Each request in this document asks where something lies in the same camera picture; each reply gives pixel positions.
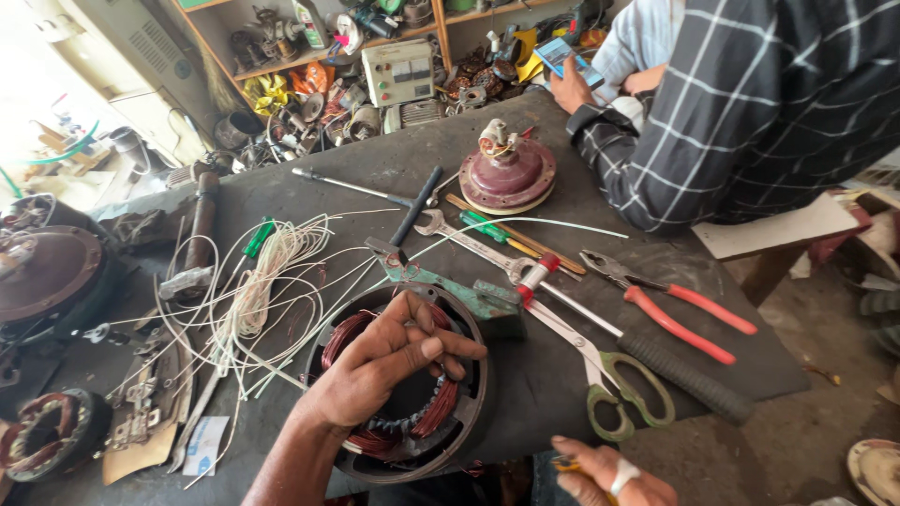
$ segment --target phone screen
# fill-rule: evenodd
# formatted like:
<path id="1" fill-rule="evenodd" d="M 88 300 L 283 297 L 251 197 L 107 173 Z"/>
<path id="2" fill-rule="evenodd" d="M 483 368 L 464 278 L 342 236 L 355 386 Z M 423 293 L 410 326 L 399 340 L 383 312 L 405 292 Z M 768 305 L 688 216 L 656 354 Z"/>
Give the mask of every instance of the phone screen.
<path id="1" fill-rule="evenodd" d="M 574 54 L 575 51 L 569 44 L 566 44 L 561 37 L 557 37 L 537 46 L 535 48 L 535 53 L 537 53 L 537 56 L 540 57 L 546 65 L 549 65 L 553 69 L 553 72 L 555 72 L 557 76 L 562 77 L 563 62 L 570 54 Z M 588 65 L 588 62 L 585 61 L 584 58 L 577 54 L 575 55 L 575 69 L 578 70 L 578 73 L 581 74 L 582 77 L 584 77 L 584 80 L 587 81 L 590 89 L 594 89 L 603 84 L 603 76 L 601 76 L 597 70 L 594 70 L 593 67 Z"/>

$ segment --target control panel box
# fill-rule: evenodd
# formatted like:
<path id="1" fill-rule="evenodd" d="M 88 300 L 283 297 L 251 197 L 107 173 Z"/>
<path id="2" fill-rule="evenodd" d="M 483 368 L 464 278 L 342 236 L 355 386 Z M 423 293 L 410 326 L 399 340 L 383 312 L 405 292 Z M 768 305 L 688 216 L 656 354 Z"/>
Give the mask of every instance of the control panel box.
<path id="1" fill-rule="evenodd" d="M 363 50 L 363 68 L 372 103 L 402 104 L 435 95 L 431 44 L 425 40 L 395 42 Z"/>

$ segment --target checkered shirt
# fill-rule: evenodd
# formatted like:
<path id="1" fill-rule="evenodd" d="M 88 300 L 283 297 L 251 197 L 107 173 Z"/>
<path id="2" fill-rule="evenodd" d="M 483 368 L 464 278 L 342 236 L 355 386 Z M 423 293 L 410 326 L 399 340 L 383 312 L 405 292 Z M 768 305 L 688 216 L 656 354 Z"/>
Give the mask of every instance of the checkered shirt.
<path id="1" fill-rule="evenodd" d="M 900 145 L 900 0 L 688 0 L 638 137 L 566 125 L 607 201 L 660 235 L 810 204 Z"/>

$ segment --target green-handled screwdriver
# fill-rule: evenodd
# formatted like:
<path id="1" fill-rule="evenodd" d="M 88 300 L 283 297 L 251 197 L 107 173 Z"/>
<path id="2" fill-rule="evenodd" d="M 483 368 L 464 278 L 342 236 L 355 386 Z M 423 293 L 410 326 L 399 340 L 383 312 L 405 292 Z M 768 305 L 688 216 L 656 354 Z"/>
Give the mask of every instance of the green-handled screwdriver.
<path id="1" fill-rule="evenodd" d="M 531 258 L 540 258 L 541 257 L 541 254 L 538 253 L 537 251 L 534 251 L 533 249 L 529 248 L 528 246 L 522 244 L 521 242 L 519 242 L 515 239 L 512 239 L 509 236 L 509 232 L 495 226 L 493 223 L 485 223 L 487 221 L 487 219 L 484 218 L 483 216 L 481 216 L 480 214 L 478 214 L 477 212 L 460 211 L 459 219 L 466 225 L 473 227 L 474 229 L 481 232 L 482 234 L 490 236 L 492 239 L 496 240 L 500 244 L 509 244 L 513 248 L 518 249 L 522 253 L 525 253 L 526 255 L 530 256 Z M 581 276 L 578 276 L 577 274 L 573 273 L 571 270 L 569 270 L 563 266 L 559 266 L 558 268 L 563 274 L 574 279 L 575 281 L 581 281 Z"/>
<path id="2" fill-rule="evenodd" d="M 259 228 L 256 229 L 256 233 L 253 234 L 250 242 L 247 243 L 247 247 L 241 251 L 244 256 L 241 257 L 238 266 L 234 268 L 234 273 L 231 275 L 232 277 L 240 272 L 240 268 L 244 266 L 244 262 L 246 262 L 248 258 L 257 257 L 259 250 L 263 247 L 263 243 L 266 242 L 269 234 L 271 234 L 272 230 L 275 228 L 275 219 L 271 216 L 263 216 L 260 223 Z"/>

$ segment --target red handle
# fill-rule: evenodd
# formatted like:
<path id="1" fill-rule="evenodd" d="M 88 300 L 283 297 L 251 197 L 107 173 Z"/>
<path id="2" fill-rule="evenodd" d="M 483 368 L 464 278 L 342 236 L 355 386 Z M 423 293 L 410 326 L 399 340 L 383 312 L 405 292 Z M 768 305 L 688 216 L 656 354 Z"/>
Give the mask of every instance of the red handle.
<path id="1" fill-rule="evenodd" d="M 640 286 L 629 286 L 628 289 L 625 290 L 625 300 L 637 304 L 643 309 L 643 312 L 647 313 L 648 316 L 662 325 L 664 329 L 674 334 L 675 337 L 684 340 L 694 348 L 702 350 L 704 353 L 723 364 L 731 365 L 734 363 L 734 355 L 682 327 L 680 323 L 673 320 L 671 316 L 663 312 L 659 306 L 653 303 L 653 301 L 650 300 L 650 297 L 644 293 L 644 290 L 641 290 Z"/>
<path id="2" fill-rule="evenodd" d="M 717 303 L 714 303 L 713 301 L 710 301 L 703 295 L 698 294 L 693 290 L 688 290 L 683 286 L 669 285 L 669 291 L 666 292 L 666 294 L 673 295 L 680 298 L 682 301 L 687 301 L 694 304 L 703 311 L 712 314 L 719 320 L 724 321 L 725 323 L 740 330 L 748 336 L 756 333 L 756 325 L 753 325 L 749 321 L 741 318 L 733 312 L 726 310 L 726 308 L 720 306 Z"/>

